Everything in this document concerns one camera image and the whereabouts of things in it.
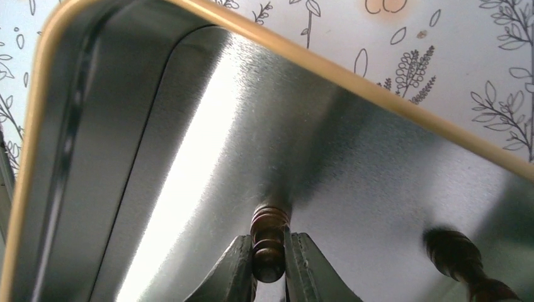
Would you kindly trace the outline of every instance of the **orange stain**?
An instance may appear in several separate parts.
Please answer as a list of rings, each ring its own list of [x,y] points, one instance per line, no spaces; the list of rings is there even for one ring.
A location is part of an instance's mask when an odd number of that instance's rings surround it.
[[[416,6],[418,0],[356,0],[373,20],[399,21],[406,18]]]

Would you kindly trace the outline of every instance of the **plant illustration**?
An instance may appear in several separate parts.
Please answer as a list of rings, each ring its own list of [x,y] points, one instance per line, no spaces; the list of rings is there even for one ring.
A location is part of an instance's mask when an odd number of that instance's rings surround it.
[[[440,16],[441,16],[441,8],[432,14],[432,17],[430,17],[430,22],[428,23],[428,26],[430,27],[436,26],[436,24],[438,24],[438,21],[440,20]]]
[[[368,65],[369,59],[367,57],[367,49],[362,48],[354,60],[354,73],[365,77]]]
[[[525,90],[530,93],[530,107],[527,115],[518,111],[525,105],[523,91],[509,94],[506,101],[497,102],[497,90],[491,81],[486,82],[486,97],[471,92],[471,98],[477,104],[473,111],[477,115],[473,121],[484,123],[484,127],[493,131],[508,131],[509,137],[505,150],[517,151],[528,149],[528,161],[534,162],[534,12],[533,3],[524,0],[480,0],[480,8],[494,9],[491,14],[493,22],[504,29],[502,35],[497,36],[501,42],[499,48],[513,51],[525,45],[530,47],[530,70],[523,67],[511,67],[509,74],[515,79],[525,82]]]
[[[389,41],[389,43],[391,45],[399,44],[400,42],[404,40],[405,37],[406,37],[406,26],[397,30],[391,37],[391,40]]]
[[[289,4],[299,3],[301,0],[289,0]],[[312,18],[313,16],[321,17],[321,7],[315,0],[306,0],[306,8],[308,9],[308,27],[304,28],[301,36],[307,36],[306,48],[310,48],[310,35],[312,33]]]
[[[215,3],[217,3],[220,6],[224,6],[225,8],[232,8],[232,9],[239,8],[239,4],[235,2],[234,0],[215,0]]]
[[[256,12],[252,12],[254,15],[254,22],[256,22],[259,25],[263,25],[263,20],[269,18],[269,14],[267,13],[268,10],[273,9],[273,6],[271,5],[271,1],[267,2],[265,6],[263,4],[259,5],[259,13],[256,14]]]
[[[15,121],[15,118],[11,114],[11,107],[13,105],[13,96],[8,96],[7,98],[3,98],[0,94],[0,123],[4,125],[6,121],[9,122],[13,127],[15,127],[20,139],[22,140],[24,137],[24,129],[19,126],[19,124]],[[18,171],[19,163],[18,159],[20,156],[20,150],[21,146],[19,146],[17,143],[13,143],[9,141],[6,145],[6,152],[8,154],[9,163],[11,164],[13,170],[15,172]]]
[[[11,59],[13,59],[13,57],[10,55],[6,55],[6,54],[0,55],[0,81],[3,80],[4,78],[10,78],[10,79],[15,78],[15,76],[13,76],[13,74],[11,73],[11,70],[9,69],[9,67],[6,66],[6,64],[2,62],[2,61],[6,62]]]
[[[395,78],[395,82],[397,83],[397,89],[395,90],[396,95],[405,98],[410,87],[418,88],[421,85],[426,75],[427,66],[430,64],[430,59],[434,55],[434,50],[434,46],[430,46],[423,56],[419,56],[419,51],[416,49],[402,54],[400,63],[395,72],[397,75]],[[434,75],[415,96],[409,99],[410,102],[419,104],[423,101],[430,93],[430,90],[432,90],[435,82],[436,76]],[[391,78],[387,78],[384,81],[384,84],[381,82],[377,84],[389,91],[391,91],[393,86]]]
[[[510,137],[503,149],[510,151],[528,149],[529,161],[532,156],[532,116],[521,115],[518,110],[525,102],[523,91],[516,94],[509,94],[505,101],[497,101],[497,89],[490,81],[486,82],[486,91],[481,96],[476,92],[471,92],[471,98],[477,106],[472,108],[478,111],[473,121],[485,124],[484,127],[494,131],[508,131]]]

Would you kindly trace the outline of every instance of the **gold rim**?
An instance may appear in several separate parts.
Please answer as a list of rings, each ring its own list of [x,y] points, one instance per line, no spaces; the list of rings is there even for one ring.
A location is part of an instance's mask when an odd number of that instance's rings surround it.
[[[21,153],[21,167],[16,181],[9,221],[9,235],[0,282],[0,301],[10,301],[16,255],[20,246],[20,235],[25,215],[31,176],[37,152],[38,130],[43,120],[47,75],[52,64],[51,58],[65,29],[83,9],[99,0],[69,0],[59,6],[48,19],[39,41],[33,73],[28,108],[26,110],[25,139]],[[370,102],[394,112],[432,131],[467,150],[500,165],[534,182],[534,166],[496,145],[416,106],[374,83],[353,74],[286,38],[253,23],[245,17],[206,0],[167,0],[182,8],[238,33],[268,49],[291,60],[295,64],[369,100]]]

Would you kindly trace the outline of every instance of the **floral wallpaper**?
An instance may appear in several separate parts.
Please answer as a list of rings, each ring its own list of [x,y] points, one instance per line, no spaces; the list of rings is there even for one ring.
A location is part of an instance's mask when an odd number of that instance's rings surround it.
[[[212,1],[534,162],[534,0]],[[0,124],[15,173],[31,61],[56,5],[0,10]]]

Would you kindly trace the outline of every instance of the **brushed metal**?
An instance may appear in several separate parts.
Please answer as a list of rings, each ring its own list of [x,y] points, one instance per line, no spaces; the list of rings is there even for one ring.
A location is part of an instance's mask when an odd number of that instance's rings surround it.
[[[169,58],[92,300],[181,301],[271,194],[363,301],[462,299],[423,250],[443,224],[532,297],[532,183],[209,27]]]
[[[117,0],[97,1],[67,27],[49,75],[13,301],[90,298],[168,55],[206,24],[164,1]],[[82,73],[87,81],[76,82]],[[76,102],[80,88],[83,100]],[[74,125],[67,126],[69,115]],[[63,191],[55,191],[58,184]]]

